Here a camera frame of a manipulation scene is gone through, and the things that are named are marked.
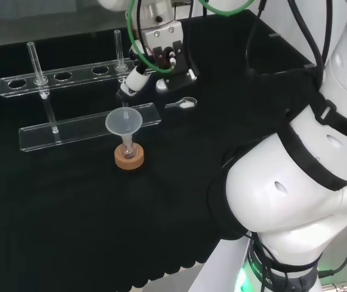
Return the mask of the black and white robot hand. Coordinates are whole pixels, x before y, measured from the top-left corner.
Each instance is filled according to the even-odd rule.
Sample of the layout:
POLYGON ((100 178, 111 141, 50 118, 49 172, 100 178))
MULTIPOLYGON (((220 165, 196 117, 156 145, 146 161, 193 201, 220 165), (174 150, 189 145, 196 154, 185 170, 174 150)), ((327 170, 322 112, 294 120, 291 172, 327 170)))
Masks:
POLYGON ((155 89, 160 94, 195 83, 198 70, 192 62, 188 42, 184 40, 181 22, 171 21, 163 26, 138 29, 137 33, 138 39, 133 40, 129 51, 135 67, 116 94, 122 103, 139 96, 152 72, 159 76, 155 89))

